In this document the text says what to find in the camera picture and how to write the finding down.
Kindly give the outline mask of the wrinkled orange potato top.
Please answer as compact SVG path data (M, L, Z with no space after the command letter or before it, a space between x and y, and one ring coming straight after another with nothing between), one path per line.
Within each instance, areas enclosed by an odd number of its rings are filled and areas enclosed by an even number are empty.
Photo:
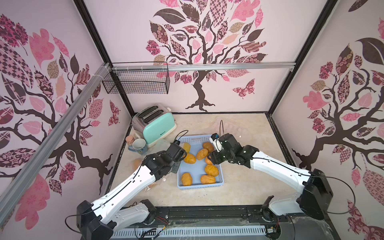
M141 164L142 164L142 160L141 159L134 160L133 166L132 166L133 170L135 171L136 169L138 169L141 166Z

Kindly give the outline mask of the light blue perforated plastic basket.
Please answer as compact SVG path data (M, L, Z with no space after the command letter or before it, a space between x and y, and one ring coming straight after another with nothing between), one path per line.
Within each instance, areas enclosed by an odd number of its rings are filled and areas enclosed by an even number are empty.
M203 143L210 142L210 137L211 135L184 136L179 139L179 141L181 142L180 146L182 146L184 143L188 143L191 146L189 153L196 156L196 154L203 148ZM219 174L215 177L215 183L203 184L201 182L201 177L207 174L205 172L206 165L207 164L205 162L205 159L196 160L194 164L188 164L185 161L182 161L177 172L178 188L181 190L187 190L222 186L224 184L224 174L220 165L216 165ZM192 177L193 181L190 186L184 186L182 183L182 175L185 173L189 173Z

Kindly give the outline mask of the clear blue zipper bag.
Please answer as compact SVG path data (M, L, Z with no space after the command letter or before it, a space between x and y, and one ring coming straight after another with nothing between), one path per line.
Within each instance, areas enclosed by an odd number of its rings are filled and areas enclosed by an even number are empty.
M149 170L145 166L142 166L142 164L141 164L141 166L134 171L134 176L136 176L135 180L139 179L139 180L147 181L149 179L149 176L150 176ZM153 188L160 186L164 181L165 181L165 178L161 178L158 181L155 181L155 182L151 183L150 185L147 185L144 188L144 191L148 192L148 191L152 190Z

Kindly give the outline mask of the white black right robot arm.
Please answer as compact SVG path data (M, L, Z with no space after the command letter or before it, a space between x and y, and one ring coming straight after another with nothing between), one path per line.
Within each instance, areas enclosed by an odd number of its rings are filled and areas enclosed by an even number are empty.
M328 208L334 194L328 182L330 177L322 171L308 171L280 162L256 147L241 146L231 134L213 134L210 142L215 148L209 154L213 164L229 162L261 171L296 191L284 198L269 196L260 210L265 221L272 222L278 216L288 214L305 214L316 220L324 220L329 214Z

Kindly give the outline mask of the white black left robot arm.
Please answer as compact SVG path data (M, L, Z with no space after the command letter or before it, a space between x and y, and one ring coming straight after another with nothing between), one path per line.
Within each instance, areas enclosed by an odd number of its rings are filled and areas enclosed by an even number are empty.
M150 225L157 209L149 200L125 208L134 196L147 186L168 175L173 166L187 156L180 141L173 141L167 150L147 155L141 165L125 181L109 193L93 201L83 201L75 214L77 233L83 240L109 240L112 235L134 224Z

